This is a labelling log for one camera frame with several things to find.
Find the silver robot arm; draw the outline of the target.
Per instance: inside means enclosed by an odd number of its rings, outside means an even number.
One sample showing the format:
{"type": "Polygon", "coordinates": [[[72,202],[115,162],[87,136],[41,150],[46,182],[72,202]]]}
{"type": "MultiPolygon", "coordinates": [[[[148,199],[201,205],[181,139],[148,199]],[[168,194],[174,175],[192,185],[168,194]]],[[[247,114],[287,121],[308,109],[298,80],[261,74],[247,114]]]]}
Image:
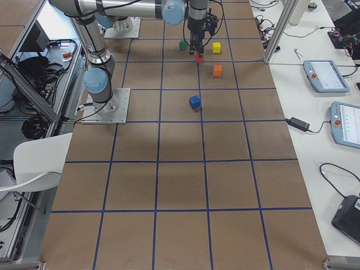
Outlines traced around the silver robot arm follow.
{"type": "Polygon", "coordinates": [[[208,1],[53,1],[53,5],[71,18],[87,52],[90,69],[83,83],[90,94],[96,112],[114,113],[119,98],[111,85],[115,60],[106,49],[96,15],[114,17],[146,17],[162,19],[167,24],[187,23],[190,31],[189,54],[204,54],[203,39],[216,34],[219,19],[208,7],[208,1]]]}

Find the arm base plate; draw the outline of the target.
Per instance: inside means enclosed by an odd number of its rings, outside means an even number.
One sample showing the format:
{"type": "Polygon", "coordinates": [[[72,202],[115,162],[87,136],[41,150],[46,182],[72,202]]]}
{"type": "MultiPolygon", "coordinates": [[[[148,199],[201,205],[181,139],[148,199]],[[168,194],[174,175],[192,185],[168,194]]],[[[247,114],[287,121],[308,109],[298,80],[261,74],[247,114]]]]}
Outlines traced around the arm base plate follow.
{"type": "Polygon", "coordinates": [[[127,17],[124,20],[117,21],[112,28],[105,31],[105,39],[132,39],[138,38],[140,33],[140,17],[127,17]]]}
{"type": "Polygon", "coordinates": [[[82,124],[125,124],[127,122],[127,113],[129,99],[131,95],[130,88],[113,88],[112,99],[103,109],[101,104],[95,103],[95,106],[86,106],[83,111],[82,124]]]}

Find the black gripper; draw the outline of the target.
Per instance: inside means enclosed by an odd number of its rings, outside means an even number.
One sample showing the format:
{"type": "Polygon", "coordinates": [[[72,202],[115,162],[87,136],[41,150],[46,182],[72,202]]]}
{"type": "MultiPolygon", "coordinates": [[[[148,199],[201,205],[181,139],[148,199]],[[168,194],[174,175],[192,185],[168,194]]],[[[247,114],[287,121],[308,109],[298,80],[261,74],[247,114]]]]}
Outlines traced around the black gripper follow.
{"type": "Polygon", "coordinates": [[[196,48],[198,48],[199,55],[204,54],[203,39],[205,33],[208,32],[211,37],[214,36],[217,26],[218,17],[216,15],[206,15],[201,20],[196,20],[191,16],[188,17],[187,27],[190,31],[189,55],[194,55],[196,48]]]}

